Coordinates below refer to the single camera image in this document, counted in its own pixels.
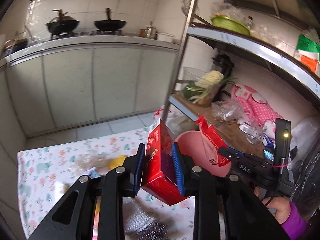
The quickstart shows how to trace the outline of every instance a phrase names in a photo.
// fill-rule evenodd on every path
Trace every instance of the red box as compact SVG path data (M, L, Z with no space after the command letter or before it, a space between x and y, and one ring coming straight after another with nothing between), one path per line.
M174 142L172 132L161 119L150 127L141 183L146 192L169 206L187 198L180 195L176 186L171 156Z

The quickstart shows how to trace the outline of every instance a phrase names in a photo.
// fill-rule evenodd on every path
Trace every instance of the pink plastic basin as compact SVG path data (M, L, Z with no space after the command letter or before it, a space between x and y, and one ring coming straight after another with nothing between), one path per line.
M205 156L200 131L184 132L176 138L176 142L179 145L181 154L192 157L195 165L205 168L212 175L224 177L230 171L231 162L222 167L209 163Z

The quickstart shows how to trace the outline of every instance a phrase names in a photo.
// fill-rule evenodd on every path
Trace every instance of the shelf post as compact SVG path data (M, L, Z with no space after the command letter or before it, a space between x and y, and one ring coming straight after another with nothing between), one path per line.
M167 116L168 116L168 112L169 112L169 107L170 107L170 102L169 102L169 97L171 95L172 92L174 92L174 89L176 87L176 81L180 72L180 68L181 68L181 64L183 61L183 56L186 50L186 46L188 43L188 28L190 26L190 24L192 23L192 20L194 18L195 15L195 9L196 9L196 4L197 4L198 0L191 0L191 4L190 4L190 9L188 12L188 16L187 16L187 20L184 26L184 30L181 36L181 42L180 42L180 47L179 47L179 52L178 52L178 56L175 59L175 66L172 69L172 73L171 73L171 82L169 85L169 89L167 92L167 96L165 99L165 105L164 105L164 111L162 114L162 120L165 123Z

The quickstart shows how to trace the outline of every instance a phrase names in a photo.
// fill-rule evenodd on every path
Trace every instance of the hand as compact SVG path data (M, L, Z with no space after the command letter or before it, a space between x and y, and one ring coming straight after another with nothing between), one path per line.
M254 194L257 197L259 197L259 194L260 194L259 187L255 187ZM269 197L263 199L262 203L265 205L269 201L269 199L270 199ZM274 197L267 207L276 209L276 213L273 214L273 216L279 222L280 225L284 223L290 216L290 212L291 212L290 202L285 197Z

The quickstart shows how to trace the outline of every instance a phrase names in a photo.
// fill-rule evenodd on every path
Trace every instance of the purple sleeve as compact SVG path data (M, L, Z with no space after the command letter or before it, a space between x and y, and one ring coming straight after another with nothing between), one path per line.
M290 202L290 216L281 225L284 231L288 234L291 240L297 239L306 229L307 223L300 217L297 207Z

